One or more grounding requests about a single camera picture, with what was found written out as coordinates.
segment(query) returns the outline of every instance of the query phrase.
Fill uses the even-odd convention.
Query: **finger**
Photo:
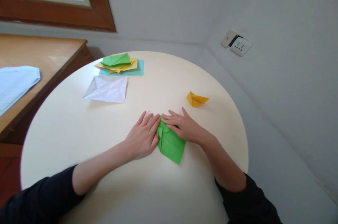
[[[141,124],[141,122],[142,122],[142,120],[143,120],[143,118],[144,118],[144,115],[145,115],[146,113],[147,113],[147,111],[142,112],[140,118],[138,119],[138,121],[137,121],[136,124],[135,124],[136,126],[138,126],[138,125]]]
[[[172,110],[169,110],[169,113],[170,113],[171,115],[173,115],[173,116],[178,116],[178,114],[175,113],[175,112],[173,112]]]
[[[150,113],[149,115],[145,116],[143,121],[141,122],[141,126],[145,126],[152,116],[153,116],[153,113]]]
[[[161,119],[163,123],[170,124],[170,125],[176,125],[178,122],[178,119],[171,119],[171,120],[164,120]]]
[[[162,117],[164,117],[165,119],[175,119],[174,116],[170,116],[170,115],[165,115],[162,113]]]
[[[147,127],[151,128],[153,126],[153,124],[157,121],[157,119],[159,118],[159,114],[156,114],[154,117],[152,117],[148,123],[147,123]]]
[[[152,151],[156,148],[157,143],[158,143],[158,134],[155,134],[150,145]]]
[[[188,117],[190,117],[190,116],[189,116],[189,114],[186,112],[186,110],[185,110],[185,108],[184,108],[184,107],[182,107],[182,111],[183,111],[183,115],[184,115],[184,116],[188,116]]]
[[[157,120],[155,121],[155,123],[151,126],[151,128],[150,128],[149,131],[150,132],[155,132],[156,129],[158,128],[158,125],[159,125],[160,121],[161,121],[161,119],[160,119],[160,117],[158,117]]]
[[[181,135],[181,131],[182,131],[182,130],[179,129],[179,128],[177,128],[176,126],[167,125],[167,127],[168,127],[170,130],[174,131],[178,136]]]

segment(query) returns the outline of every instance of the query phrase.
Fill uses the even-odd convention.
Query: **table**
[[[33,66],[41,80],[0,116],[0,142],[22,144],[36,111],[68,75],[93,61],[85,39],[0,34],[0,68]]]
[[[87,160],[125,139],[142,111],[181,112],[212,132],[247,172],[248,143],[226,90],[207,72],[176,56],[129,52],[145,60],[144,76],[129,76],[124,104],[81,100],[99,70],[88,64],[65,79],[42,104],[29,128],[21,160],[23,188]],[[189,91],[210,100],[193,108]],[[62,223],[226,223],[210,164],[187,142],[181,165],[159,149],[104,177]]]

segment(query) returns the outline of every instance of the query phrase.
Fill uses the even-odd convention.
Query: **yellow folded paper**
[[[110,69],[109,70],[109,74],[111,74],[111,73],[120,73],[121,71],[126,71],[126,70],[137,68],[137,59],[136,59],[136,61],[132,60],[130,63],[132,65],[127,64],[127,65],[124,65],[123,67],[121,67],[120,69],[114,69],[114,70]]]
[[[106,65],[102,65],[101,62],[99,62],[98,64],[95,64],[94,67],[96,67],[98,69],[105,68],[105,69],[109,69],[110,71],[113,70],[113,72],[119,73],[121,71],[126,71],[126,70],[130,70],[130,69],[136,69],[137,68],[137,64],[138,64],[138,59],[136,59],[136,58],[130,58],[130,63],[127,64],[127,65],[122,65],[122,66],[106,66]]]
[[[195,95],[191,91],[187,95],[187,99],[188,99],[188,101],[189,101],[189,103],[191,104],[192,107],[200,106],[200,105],[204,104],[206,101],[209,100],[209,98]]]

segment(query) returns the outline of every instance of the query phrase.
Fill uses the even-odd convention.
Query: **green origami paper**
[[[177,164],[181,163],[186,141],[170,130],[166,123],[160,122],[156,130],[158,133],[158,147],[160,152]]]
[[[103,60],[101,62],[102,65],[106,66],[120,66],[128,63],[130,63],[128,53],[124,53],[122,55],[110,55],[107,57],[103,57]]]

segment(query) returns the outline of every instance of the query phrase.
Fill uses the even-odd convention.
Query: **white wall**
[[[207,42],[336,201],[337,14],[337,0],[231,0]],[[229,29],[254,43],[242,58],[220,45]]]
[[[109,0],[117,33],[0,22],[0,31],[85,38],[94,56],[131,50],[200,55],[226,0]]]
[[[0,32],[84,38],[96,58],[161,51],[196,63],[243,118],[249,174],[285,223],[336,223],[337,3],[334,0],[110,0],[118,33],[0,22]],[[220,43],[234,29],[242,58]],[[330,47],[320,51],[316,41]]]

